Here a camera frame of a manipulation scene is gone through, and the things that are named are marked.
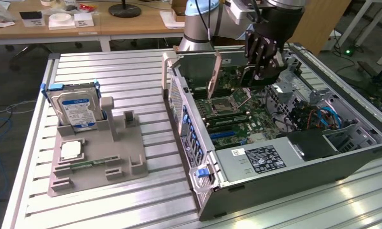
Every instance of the chair wheel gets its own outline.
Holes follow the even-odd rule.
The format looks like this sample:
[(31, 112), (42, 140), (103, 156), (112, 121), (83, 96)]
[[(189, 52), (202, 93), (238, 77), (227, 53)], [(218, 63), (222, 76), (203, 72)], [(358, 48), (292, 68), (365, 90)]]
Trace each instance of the chair wheel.
[(12, 70), (14, 72), (20, 71), (20, 66), (19, 66), (19, 65), (15, 65), (15, 64), (11, 64), (11, 70)]
[(75, 43), (75, 47), (76, 47), (78, 49), (80, 49), (80, 48), (83, 47), (83, 44), (79, 43), (79, 42), (76, 42), (76, 43)]
[(14, 45), (6, 45), (4, 47), (6, 47), (7, 51), (10, 51), (10, 52), (14, 51)]

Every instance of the power supply label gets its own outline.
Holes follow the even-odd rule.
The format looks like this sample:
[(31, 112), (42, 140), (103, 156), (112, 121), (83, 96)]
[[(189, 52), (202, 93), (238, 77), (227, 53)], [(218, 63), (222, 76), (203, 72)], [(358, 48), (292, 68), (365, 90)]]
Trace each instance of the power supply label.
[(255, 169), (255, 172), (259, 174), (286, 167), (286, 164), (273, 145), (247, 150), (246, 156)]

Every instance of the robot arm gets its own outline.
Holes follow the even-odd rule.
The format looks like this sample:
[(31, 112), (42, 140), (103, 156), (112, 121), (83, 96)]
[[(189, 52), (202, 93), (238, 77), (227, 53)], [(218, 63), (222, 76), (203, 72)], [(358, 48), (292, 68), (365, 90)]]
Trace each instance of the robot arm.
[(189, 0), (179, 51), (211, 50), (210, 36), (242, 39), (246, 30), (284, 43), (292, 37), (306, 0)]
[(300, 24), (305, 5), (306, 0), (262, 0), (259, 4), (255, 0), (226, 0), (225, 4), (219, 0), (189, 0), (179, 51), (213, 50), (211, 35), (245, 37), (247, 68), (241, 86), (270, 85), (288, 66), (284, 45)]

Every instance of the barcode sticker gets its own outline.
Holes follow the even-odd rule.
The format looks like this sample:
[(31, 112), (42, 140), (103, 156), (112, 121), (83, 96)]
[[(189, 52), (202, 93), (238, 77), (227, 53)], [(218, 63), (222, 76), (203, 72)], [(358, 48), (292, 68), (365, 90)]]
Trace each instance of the barcode sticker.
[(239, 155), (245, 154), (245, 149), (243, 148), (233, 149), (231, 152), (233, 152), (234, 156), (239, 156)]

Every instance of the hard drive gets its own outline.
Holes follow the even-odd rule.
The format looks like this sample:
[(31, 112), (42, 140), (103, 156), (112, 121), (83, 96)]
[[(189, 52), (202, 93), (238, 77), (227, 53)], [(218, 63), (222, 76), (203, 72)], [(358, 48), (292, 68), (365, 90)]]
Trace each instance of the hard drive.
[(46, 90), (44, 95), (54, 107), (60, 125), (72, 125), (75, 132), (96, 129), (96, 121), (106, 118), (100, 109), (99, 87), (95, 80), (94, 83), (83, 84), (55, 83)]

